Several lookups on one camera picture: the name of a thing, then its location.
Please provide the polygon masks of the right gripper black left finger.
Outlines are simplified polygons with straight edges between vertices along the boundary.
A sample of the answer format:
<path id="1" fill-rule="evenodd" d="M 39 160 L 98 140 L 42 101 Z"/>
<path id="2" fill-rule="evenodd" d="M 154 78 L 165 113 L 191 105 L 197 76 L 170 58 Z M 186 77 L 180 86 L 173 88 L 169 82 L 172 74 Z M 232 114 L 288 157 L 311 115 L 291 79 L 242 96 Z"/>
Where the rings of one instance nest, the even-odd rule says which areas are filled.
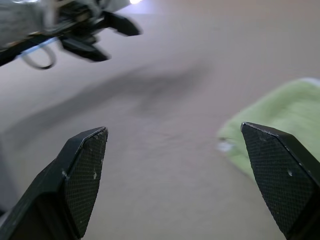
<path id="1" fill-rule="evenodd" d="M 2 219 L 2 240 L 80 240 L 97 199 L 108 129 L 71 137 Z"/>

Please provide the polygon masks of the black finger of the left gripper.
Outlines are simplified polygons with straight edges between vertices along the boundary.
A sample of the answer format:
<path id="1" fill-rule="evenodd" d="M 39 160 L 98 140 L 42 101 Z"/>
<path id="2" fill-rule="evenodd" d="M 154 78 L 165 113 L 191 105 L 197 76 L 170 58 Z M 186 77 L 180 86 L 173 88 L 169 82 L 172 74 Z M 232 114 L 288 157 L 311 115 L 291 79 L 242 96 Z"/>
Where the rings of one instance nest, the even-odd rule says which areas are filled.
<path id="1" fill-rule="evenodd" d="M 129 18 L 107 11 L 103 12 L 103 27 L 111 28 L 117 33 L 127 37 L 142 34 L 141 29 Z"/>
<path id="2" fill-rule="evenodd" d="M 81 39 L 62 37 L 61 45 L 65 51 L 92 62 L 104 62 L 110 59 L 108 55 L 100 51 L 93 44 Z"/>

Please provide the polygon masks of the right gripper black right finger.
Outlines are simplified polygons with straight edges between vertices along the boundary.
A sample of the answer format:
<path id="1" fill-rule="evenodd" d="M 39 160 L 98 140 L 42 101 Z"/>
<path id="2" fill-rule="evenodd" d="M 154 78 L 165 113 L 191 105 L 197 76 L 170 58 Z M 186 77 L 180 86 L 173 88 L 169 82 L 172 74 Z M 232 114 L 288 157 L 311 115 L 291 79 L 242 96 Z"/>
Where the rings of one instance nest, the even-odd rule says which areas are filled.
<path id="1" fill-rule="evenodd" d="M 287 240 L 320 238 L 320 163 L 293 135 L 241 124 L 255 182 Z"/>

